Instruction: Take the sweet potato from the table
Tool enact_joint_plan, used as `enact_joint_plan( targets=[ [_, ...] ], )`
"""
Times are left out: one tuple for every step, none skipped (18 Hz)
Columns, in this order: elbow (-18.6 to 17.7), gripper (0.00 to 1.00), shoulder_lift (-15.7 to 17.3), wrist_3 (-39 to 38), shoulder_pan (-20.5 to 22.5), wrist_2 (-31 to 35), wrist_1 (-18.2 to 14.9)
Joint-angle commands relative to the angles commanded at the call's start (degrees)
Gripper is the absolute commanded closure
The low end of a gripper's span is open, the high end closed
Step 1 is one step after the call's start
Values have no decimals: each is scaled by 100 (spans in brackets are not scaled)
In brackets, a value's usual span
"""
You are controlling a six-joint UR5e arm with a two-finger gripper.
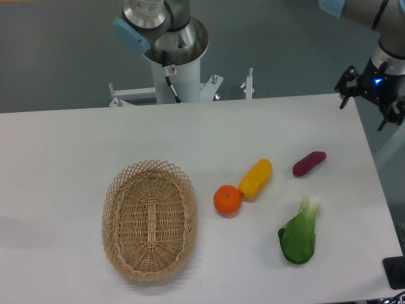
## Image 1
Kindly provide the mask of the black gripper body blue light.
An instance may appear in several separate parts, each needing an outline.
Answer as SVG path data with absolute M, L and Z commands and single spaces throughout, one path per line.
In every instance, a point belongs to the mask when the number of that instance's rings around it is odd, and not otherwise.
M 363 73 L 358 79 L 362 97 L 375 105 L 390 105 L 399 96 L 401 76 L 381 72 L 372 60 L 366 64 Z

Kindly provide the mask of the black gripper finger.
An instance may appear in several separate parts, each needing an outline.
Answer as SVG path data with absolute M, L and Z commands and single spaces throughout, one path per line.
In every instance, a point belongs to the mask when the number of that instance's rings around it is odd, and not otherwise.
M 361 95 L 357 83 L 358 77 L 358 71 L 351 65 L 344 71 L 335 85 L 334 91 L 339 93 L 339 97 L 341 98 L 341 104 L 339 106 L 341 110 L 346 106 L 349 98 L 355 98 Z
M 397 98 L 389 105 L 383 104 L 379 107 L 383 120 L 377 131 L 381 131 L 387 123 L 401 125 L 404 121 L 404 98 Z

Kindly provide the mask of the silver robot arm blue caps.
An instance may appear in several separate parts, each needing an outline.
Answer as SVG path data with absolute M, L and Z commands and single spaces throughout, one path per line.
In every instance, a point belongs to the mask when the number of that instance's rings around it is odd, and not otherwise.
M 378 32 L 380 38 L 362 73 L 350 66 L 335 90 L 343 104 L 360 96 L 378 106 L 384 123 L 404 121 L 404 2 L 320 1 L 319 7 Z M 205 26 L 190 15 L 188 1 L 125 1 L 113 22 L 116 36 L 143 54 L 153 71 L 160 104 L 211 102 L 222 79 L 200 82 L 200 60 L 208 48 Z

